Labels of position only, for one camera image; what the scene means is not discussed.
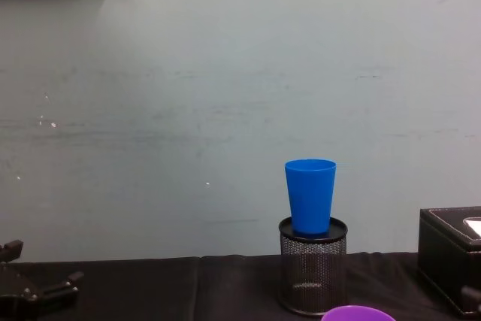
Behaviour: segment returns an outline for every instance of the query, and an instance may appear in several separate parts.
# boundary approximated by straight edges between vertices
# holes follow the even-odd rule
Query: black tissue box
[[[481,289],[481,236],[467,220],[481,221],[481,207],[421,210],[418,266],[462,316],[475,317],[478,304],[461,288]]]

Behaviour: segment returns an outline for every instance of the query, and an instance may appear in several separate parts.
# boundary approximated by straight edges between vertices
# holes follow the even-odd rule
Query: mesh pen holder
[[[346,225],[331,218],[325,234],[300,235],[286,218],[279,230],[281,304],[305,316],[321,316],[345,305]]]

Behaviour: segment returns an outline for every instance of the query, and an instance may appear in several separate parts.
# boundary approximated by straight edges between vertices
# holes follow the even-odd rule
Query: purple bowl
[[[322,321],[396,321],[387,313],[364,306],[342,306],[327,312]]]

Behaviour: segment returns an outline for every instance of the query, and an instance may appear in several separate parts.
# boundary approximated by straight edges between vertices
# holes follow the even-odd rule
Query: black lid
[[[344,222],[331,217],[331,224],[326,233],[319,235],[306,235],[304,233],[296,232],[292,228],[292,218],[288,217],[279,223],[280,234],[293,241],[302,242],[305,244],[330,244],[346,237],[347,226]]]
[[[421,220],[465,250],[481,251],[481,236],[466,223],[467,220],[481,220],[481,207],[425,209],[421,210]]]

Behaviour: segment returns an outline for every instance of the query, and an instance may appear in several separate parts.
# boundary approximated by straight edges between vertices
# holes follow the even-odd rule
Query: black table
[[[397,321],[459,319],[417,274],[415,253],[358,253],[347,264],[352,304],[379,308]],[[224,256],[16,267],[40,284],[85,273],[77,309],[46,321],[309,319],[277,303],[279,265],[279,256]]]

